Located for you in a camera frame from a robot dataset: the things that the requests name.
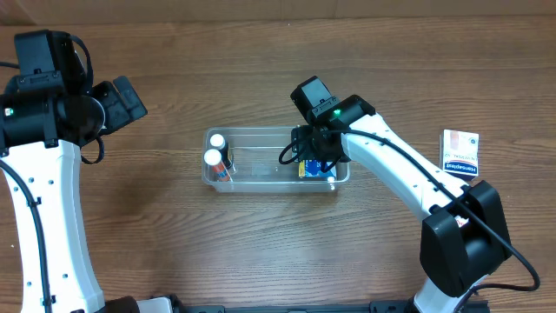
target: clear plastic container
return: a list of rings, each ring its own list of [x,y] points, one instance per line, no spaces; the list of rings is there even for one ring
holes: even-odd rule
[[[349,163],[336,164],[335,180],[299,177],[299,164],[278,163],[280,152],[291,143],[295,126],[211,128],[205,132],[202,153],[210,137],[221,134],[229,142],[235,173],[231,182],[219,182],[202,161],[202,180],[219,192],[334,192],[349,179]],[[284,157],[291,157],[291,152]]]

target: black cable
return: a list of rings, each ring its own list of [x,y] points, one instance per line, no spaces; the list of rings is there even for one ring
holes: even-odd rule
[[[81,87],[81,93],[84,95],[89,95],[93,89],[93,64],[90,61],[89,51],[87,50],[87,47],[85,47],[85,43],[83,42],[83,40],[81,40],[79,37],[75,35],[69,35],[69,39],[77,43],[77,45],[81,47],[81,49],[85,53],[85,56],[87,57],[87,76],[85,77],[85,83]]]
[[[0,66],[9,67],[9,68],[12,68],[12,69],[19,69],[19,65],[15,64],[15,63],[10,63],[10,62],[0,62]]]
[[[100,137],[96,138],[96,142],[98,143],[98,156],[94,162],[89,161],[85,156],[81,155],[81,162],[91,165],[97,164],[104,159],[104,142]]]
[[[321,161],[321,172],[326,173],[329,170],[331,170],[334,166],[336,166],[336,164],[338,163],[338,161],[340,161],[341,156],[338,156],[335,158],[335,160],[329,165],[327,166],[327,160],[322,160]]]
[[[8,175],[11,176],[11,178],[13,178],[13,180],[19,186],[19,189],[25,195],[27,204],[30,207],[31,215],[33,216],[33,222],[35,223],[36,241],[38,243],[38,256],[39,263],[41,265],[41,283],[43,285],[44,312],[51,313],[52,297],[50,296],[49,272],[46,263],[46,245],[44,244],[43,224],[41,223],[41,217],[39,216],[38,209],[36,208],[38,203],[35,202],[35,198],[31,194],[29,187],[27,187],[23,179],[6,162],[0,160],[0,168],[2,168],[2,170],[4,170]]]
[[[442,184],[438,180],[436,180],[436,178],[434,178],[434,176],[431,173],[429,173],[419,162],[417,162],[417,160],[415,160],[411,155],[409,155],[406,151],[404,151],[402,148],[397,146],[395,143],[392,143],[391,141],[389,141],[388,139],[386,139],[384,137],[376,136],[374,134],[369,134],[365,131],[360,131],[360,130],[324,130],[324,131],[321,131],[320,134],[322,134],[322,135],[354,134],[354,135],[359,135],[359,136],[371,138],[371,139],[374,139],[378,142],[381,142],[383,145],[387,145],[388,147],[392,148],[396,152],[403,155],[411,164],[413,164],[434,185],[434,187],[438,188],[440,191],[442,191],[442,193],[444,193],[452,201],[454,201],[454,203],[456,205],[458,205],[465,212],[465,214],[469,217],[469,219],[471,219],[474,223],[477,223],[486,233],[488,233],[489,235],[496,238],[496,240],[498,240],[506,249],[510,250],[510,252],[523,264],[523,266],[525,266],[525,268],[527,269],[527,271],[529,272],[529,274],[531,274],[531,277],[533,278],[533,285],[532,286],[517,286],[517,285],[511,285],[511,284],[504,284],[504,283],[484,283],[484,284],[481,284],[481,285],[473,286],[460,299],[460,302],[457,304],[454,312],[459,312],[460,309],[463,307],[463,305],[465,305],[465,303],[469,299],[469,297],[471,297],[471,295],[473,293],[477,292],[478,290],[482,290],[482,289],[486,289],[486,288],[496,288],[496,289],[528,292],[528,291],[535,291],[539,288],[539,286],[540,286],[539,274],[537,273],[535,268],[529,263],[529,261],[527,261],[527,259],[525,259],[525,257],[522,256],[504,238],[499,236],[496,232],[494,232],[494,230],[492,230],[490,227],[488,227],[488,225],[486,225],[480,218],[478,218],[466,205],[461,203],[460,200],[456,196],[454,196],[448,189],[446,189],[446,187],[444,187],[444,184]],[[309,139],[313,139],[313,137],[314,137],[314,135],[311,135],[311,136],[298,138],[298,139],[294,140],[292,143],[290,143],[288,146],[286,146],[286,148],[284,148],[284,150],[280,153],[280,155],[278,157],[278,162],[280,162],[280,164],[284,164],[282,159],[283,159],[284,155],[286,154],[286,152],[288,150],[290,150],[296,144],[308,141]]]

